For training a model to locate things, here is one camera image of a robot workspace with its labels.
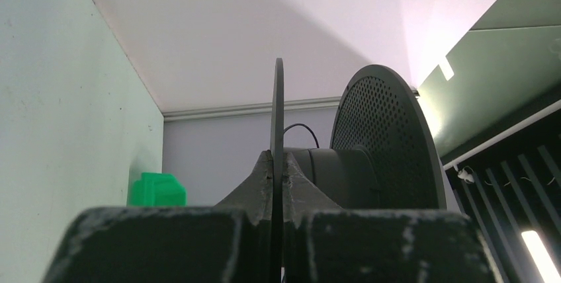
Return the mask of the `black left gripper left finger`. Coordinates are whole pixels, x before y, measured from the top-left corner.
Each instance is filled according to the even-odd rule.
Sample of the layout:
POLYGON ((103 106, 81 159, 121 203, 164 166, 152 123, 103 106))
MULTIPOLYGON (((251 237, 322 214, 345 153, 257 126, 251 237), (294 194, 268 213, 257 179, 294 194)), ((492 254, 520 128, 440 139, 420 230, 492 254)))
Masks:
POLYGON ((268 282, 273 159, 212 207, 96 207, 62 237, 45 282, 268 282))

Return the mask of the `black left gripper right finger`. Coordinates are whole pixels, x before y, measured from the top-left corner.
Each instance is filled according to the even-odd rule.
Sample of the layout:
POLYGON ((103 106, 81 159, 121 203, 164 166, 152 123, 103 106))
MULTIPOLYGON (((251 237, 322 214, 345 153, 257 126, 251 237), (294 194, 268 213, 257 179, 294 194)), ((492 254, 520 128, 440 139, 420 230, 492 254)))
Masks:
POLYGON ((481 231, 448 210, 346 210, 304 175, 282 178, 285 282, 501 282, 481 231))

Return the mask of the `dark grey cable spool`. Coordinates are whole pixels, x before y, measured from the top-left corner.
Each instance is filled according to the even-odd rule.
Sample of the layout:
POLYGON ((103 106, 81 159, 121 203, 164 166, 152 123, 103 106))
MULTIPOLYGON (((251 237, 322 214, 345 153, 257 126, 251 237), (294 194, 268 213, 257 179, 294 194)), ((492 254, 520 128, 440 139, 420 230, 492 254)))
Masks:
POLYGON ((446 208, 441 164, 412 90, 392 69, 368 65, 341 97, 330 145, 284 146, 284 65, 275 62, 271 118, 272 227, 269 282, 285 282, 282 178, 293 154, 305 177, 346 210, 446 208))

